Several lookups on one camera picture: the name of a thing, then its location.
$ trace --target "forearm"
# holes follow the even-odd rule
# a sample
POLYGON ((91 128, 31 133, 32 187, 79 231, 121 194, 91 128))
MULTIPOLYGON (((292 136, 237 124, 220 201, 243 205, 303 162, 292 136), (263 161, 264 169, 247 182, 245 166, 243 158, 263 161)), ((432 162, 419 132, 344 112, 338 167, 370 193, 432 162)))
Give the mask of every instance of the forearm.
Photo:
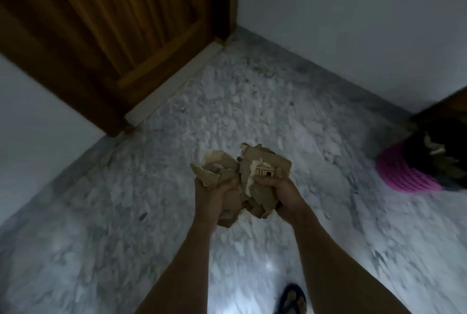
POLYGON ((387 288, 332 240, 311 209, 300 214, 292 226, 316 314, 409 313, 387 288))
POLYGON ((211 229, 194 222, 172 263, 135 314, 206 313, 211 229))

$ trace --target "white wall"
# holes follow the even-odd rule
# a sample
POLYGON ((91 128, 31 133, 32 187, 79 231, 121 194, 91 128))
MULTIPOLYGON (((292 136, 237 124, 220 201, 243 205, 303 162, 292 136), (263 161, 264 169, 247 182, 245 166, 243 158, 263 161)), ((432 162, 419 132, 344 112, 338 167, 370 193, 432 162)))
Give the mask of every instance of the white wall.
POLYGON ((240 0, 238 24, 412 112, 467 85, 466 0, 240 0))
POLYGON ((0 56, 0 223, 103 135, 0 56))

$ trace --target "hand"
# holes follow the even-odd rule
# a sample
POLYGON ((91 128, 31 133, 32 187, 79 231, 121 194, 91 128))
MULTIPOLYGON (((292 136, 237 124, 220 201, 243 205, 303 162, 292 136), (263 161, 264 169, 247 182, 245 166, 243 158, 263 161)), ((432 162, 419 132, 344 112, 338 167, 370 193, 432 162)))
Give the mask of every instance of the hand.
POLYGON ((238 183, 239 178, 234 177, 217 185, 215 188, 207 188, 203 186, 199 178, 196 178, 195 218, 193 220, 193 225, 206 226, 213 232, 222 212, 224 194, 236 187, 238 183))
POLYGON ((282 203, 282 205, 276 207, 277 214, 293 227, 304 218, 308 220, 313 218, 318 221, 292 180, 257 175, 253 177, 253 180, 260 185, 271 186, 276 189, 277 197, 282 203))

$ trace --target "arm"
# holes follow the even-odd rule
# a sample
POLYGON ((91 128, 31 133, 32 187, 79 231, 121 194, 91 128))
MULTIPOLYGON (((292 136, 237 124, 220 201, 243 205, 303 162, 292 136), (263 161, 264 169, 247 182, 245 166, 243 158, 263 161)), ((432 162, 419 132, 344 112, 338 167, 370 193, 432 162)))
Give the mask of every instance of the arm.
POLYGON ((290 179, 256 177, 255 181, 276 188, 282 203, 277 213, 295 232, 316 314, 410 314, 387 288, 333 241, 290 179))
POLYGON ((209 242, 222 211, 223 196, 237 183, 237 179, 232 179, 208 190, 196 178, 193 224, 171 264, 135 314, 207 312, 209 242))

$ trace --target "gray marble floor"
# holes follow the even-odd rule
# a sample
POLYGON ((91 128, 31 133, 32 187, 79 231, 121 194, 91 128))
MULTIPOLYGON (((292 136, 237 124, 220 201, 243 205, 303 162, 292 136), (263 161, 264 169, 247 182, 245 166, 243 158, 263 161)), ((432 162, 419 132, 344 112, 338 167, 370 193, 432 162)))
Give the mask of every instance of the gray marble floor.
MULTIPOLYGON (((263 143, 333 238, 413 313, 467 313, 467 197, 407 196, 373 157, 404 112, 239 30, 130 136, 86 154, 0 228, 0 312, 130 314, 194 211, 188 164, 263 143)), ((291 228, 244 213, 212 240, 209 313, 271 313, 304 284, 291 228)))

